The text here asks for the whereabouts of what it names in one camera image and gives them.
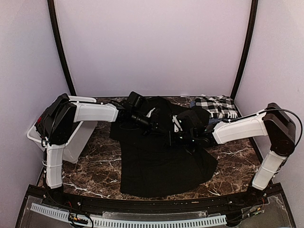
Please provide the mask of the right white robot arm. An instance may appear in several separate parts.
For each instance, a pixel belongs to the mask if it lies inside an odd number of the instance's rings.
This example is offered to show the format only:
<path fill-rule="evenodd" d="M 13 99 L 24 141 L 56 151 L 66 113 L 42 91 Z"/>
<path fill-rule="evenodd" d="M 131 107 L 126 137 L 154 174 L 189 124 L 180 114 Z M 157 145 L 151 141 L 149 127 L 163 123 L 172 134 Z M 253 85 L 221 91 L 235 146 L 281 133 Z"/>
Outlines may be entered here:
<path fill-rule="evenodd" d="M 296 118 L 300 126 L 297 136 Z M 268 152 L 256 171 L 252 188 L 245 192 L 242 201 L 253 206 L 261 198 L 272 178 L 280 171 L 290 155 L 298 146 L 304 126 L 299 116 L 276 103 L 269 103 L 265 109 L 236 119 L 203 125 L 195 112 L 184 112 L 172 118 L 173 130 L 167 133 L 168 144 L 201 146 L 204 148 L 226 144 L 241 139 L 265 138 Z"/>

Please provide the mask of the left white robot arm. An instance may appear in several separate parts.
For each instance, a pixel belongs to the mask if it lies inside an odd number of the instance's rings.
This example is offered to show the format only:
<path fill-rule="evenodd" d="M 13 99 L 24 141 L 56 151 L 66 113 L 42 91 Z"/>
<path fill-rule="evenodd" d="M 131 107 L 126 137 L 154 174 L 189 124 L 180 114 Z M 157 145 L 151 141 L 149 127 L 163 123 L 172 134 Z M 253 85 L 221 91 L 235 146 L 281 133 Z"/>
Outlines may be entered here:
<path fill-rule="evenodd" d="M 162 133 L 163 129 L 156 121 L 157 109 L 147 114 L 140 112 L 146 99 L 131 92 L 127 99 L 120 102 L 110 100 L 98 103 L 91 97 L 60 95 L 37 119 L 35 129 L 41 138 L 44 152 L 44 180 L 52 189 L 48 199 L 57 207 L 67 203 L 62 187 L 62 163 L 65 147 L 75 134 L 76 123 L 80 122 L 124 122 L 131 121 L 143 129 L 143 134 Z"/>

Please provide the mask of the black long sleeve shirt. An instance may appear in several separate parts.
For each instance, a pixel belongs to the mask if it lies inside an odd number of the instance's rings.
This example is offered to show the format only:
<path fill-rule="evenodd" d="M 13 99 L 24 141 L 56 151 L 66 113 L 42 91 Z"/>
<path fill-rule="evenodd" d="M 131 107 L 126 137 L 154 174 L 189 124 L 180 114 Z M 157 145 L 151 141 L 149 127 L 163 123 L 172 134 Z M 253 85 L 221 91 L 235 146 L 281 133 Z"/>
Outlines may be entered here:
<path fill-rule="evenodd" d="M 110 137 L 121 147 L 121 186 L 123 194 L 154 198 L 180 194 L 209 181 L 218 161 L 204 149 L 205 128 L 209 113 L 200 108 L 172 104 L 163 97 L 147 98 L 140 112 L 152 108 L 165 109 L 170 115 L 170 131 L 174 131 L 172 116 L 182 120 L 184 131 L 195 127 L 195 146 L 168 146 L 167 137 L 143 135 L 143 129 L 131 121 L 113 122 Z"/>

